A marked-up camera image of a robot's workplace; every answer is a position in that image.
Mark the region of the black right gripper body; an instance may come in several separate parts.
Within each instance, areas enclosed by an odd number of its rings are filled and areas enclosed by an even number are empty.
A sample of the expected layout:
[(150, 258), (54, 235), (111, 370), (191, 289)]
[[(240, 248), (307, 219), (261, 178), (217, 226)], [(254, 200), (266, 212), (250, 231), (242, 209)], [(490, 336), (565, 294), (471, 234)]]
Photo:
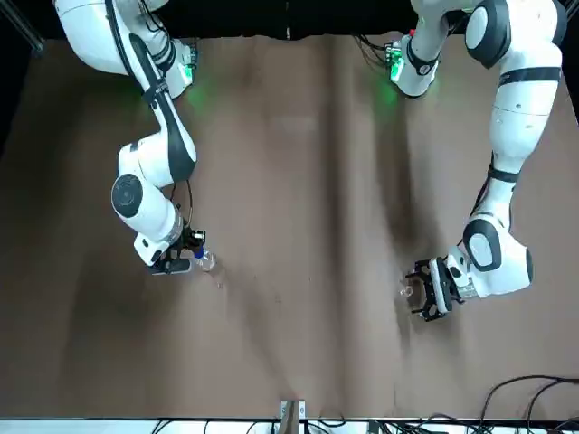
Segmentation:
[(173, 262), (183, 259), (184, 252), (195, 253), (197, 251), (197, 240), (195, 231), (191, 228), (184, 228), (181, 235), (166, 251), (164, 260)]

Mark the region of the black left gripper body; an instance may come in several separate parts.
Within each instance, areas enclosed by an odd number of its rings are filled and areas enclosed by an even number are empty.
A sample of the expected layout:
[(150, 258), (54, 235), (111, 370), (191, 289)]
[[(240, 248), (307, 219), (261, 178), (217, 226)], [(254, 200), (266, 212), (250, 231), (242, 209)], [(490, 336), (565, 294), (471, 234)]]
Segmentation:
[(450, 269), (446, 266), (443, 258), (429, 259), (431, 268), (431, 281), (424, 284), (426, 298), (434, 301), (441, 312), (441, 317), (450, 313), (453, 303), (462, 303), (458, 287), (453, 279)]

